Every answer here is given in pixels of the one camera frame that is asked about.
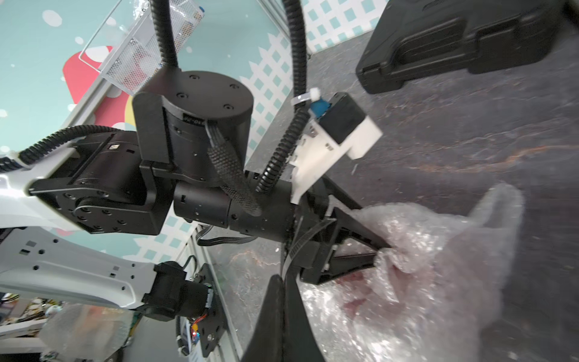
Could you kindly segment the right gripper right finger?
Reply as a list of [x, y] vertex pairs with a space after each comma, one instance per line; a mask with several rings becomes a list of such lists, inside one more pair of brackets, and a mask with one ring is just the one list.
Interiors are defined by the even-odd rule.
[[284, 360], [325, 362], [316, 343], [297, 285], [296, 271], [286, 274], [284, 302]]

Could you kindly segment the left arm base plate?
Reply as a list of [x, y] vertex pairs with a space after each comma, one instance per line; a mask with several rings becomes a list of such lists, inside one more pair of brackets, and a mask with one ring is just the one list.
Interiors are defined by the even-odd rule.
[[194, 281], [205, 284], [209, 287], [209, 291], [213, 293], [211, 306], [205, 313], [205, 318], [196, 322], [199, 336], [197, 347], [201, 349], [203, 358], [207, 360], [218, 349], [220, 339], [228, 330], [228, 322], [220, 292], [218, 291], [217, 279], [214, 277], [211, 265], [208, 263], [203, 264]]

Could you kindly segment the red mug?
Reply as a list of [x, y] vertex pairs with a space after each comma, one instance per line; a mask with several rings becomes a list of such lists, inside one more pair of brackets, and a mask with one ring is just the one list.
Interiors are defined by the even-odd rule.
[[338, 280], [342, 290], [340, 309], [354, 319], [361, 309], [398, 307], [405, 298], [408, 283], [408, 275], [389, 263], [356, 271]]

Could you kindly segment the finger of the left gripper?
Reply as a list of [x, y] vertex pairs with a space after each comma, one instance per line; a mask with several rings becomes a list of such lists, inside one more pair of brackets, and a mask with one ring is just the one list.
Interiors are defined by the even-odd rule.
[[383, 237], [368, 229], [345, 211], [335, 208], [332, 212], [332, 218], [335, 219], [332, 244], [342, 244], [350, 238], [376, 251], [391, 248], [391, 245]]
[[300, 274], [300, 281], [306, 284], [320, 285], [354, 272], [373, 268], [376, 255], [377, 253], [364, 253], [332, 256], [320, 268], [304, 268]]

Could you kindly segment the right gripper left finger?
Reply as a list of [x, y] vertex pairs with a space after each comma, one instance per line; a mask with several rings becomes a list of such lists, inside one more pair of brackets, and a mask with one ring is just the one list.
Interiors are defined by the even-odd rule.
[[268, 283], [252, 339], [241, 361], [282, 361], [284, 306], [283, 279], [280, 275], [273, 275]]

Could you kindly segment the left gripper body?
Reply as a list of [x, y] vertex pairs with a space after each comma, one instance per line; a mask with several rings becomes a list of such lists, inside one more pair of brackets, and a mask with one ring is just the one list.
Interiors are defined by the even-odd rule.
[[231, 204], [227, 226], [251, 237], [283, 244], [283, 260], [300, 278], [304, 268], [320, 268], [342, 244], [332, 244], [335, 219], [326, 212], [334, 196], [351, 210], [361, 205], [327, 176], [318, 180], [297, 205], [290, 202], [290, 183], [280, 181], [271, 194], [262, 197], [262, 215], [251, 216]]

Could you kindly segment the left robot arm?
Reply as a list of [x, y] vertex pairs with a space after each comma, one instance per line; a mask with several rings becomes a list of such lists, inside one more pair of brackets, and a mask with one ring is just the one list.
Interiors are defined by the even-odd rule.
[[[308, 90], [305, 22], [298, 1], [284, 4], [293, 58], [293, 120], [262, 173], [244, 169], [253, 95], [233, 78], [179, 67], [167, 1], [150, 5], [161, 69], [133, 101], [137, 129], [99, 125], [65, 128], [15, 156], [1, 173], [23, 173], [61, 146], [54, 173], [26, 188], [35, 202], [90, 234], [157, 235], [169, 210], [185, 220], [240, 232], [245, 244], [262, 237], [286, 248], [280, 304], [299, 313], [296, 277], [319, 285], [369, 268], [387, 241], [343, 211], [328, 211], [334, 195], [357, 202], [326, 175], [323, 157], [305, 181], [283, 182], [289, 158], [309, 151], [303, 132], [319, 96]], [[114, 306], [158, 321], [211, 322], [223, 314], [206, 275], [188, 280], [176, 262], [151, 264], [82, 250], [59, 238], [26, 238], [13, 224], [1, 233], [1, 288], [63, 301]]]

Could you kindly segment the clear bubble wrap sheet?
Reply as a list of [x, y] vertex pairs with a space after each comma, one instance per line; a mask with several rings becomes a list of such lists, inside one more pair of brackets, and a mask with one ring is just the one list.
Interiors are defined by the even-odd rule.
[[374, 205], [351, 216], [391, 248], [375, 266], [408, 275], [403, 302], [361, 309], [354, 319], [340, 309], [338, 280], [300, 293], [327, 361], [476, 361], [480, 335], [502, 311], [502, 291], [523, 220], [525, 199], [499, 183], [467, 216], [438, 214], [414, 203]]

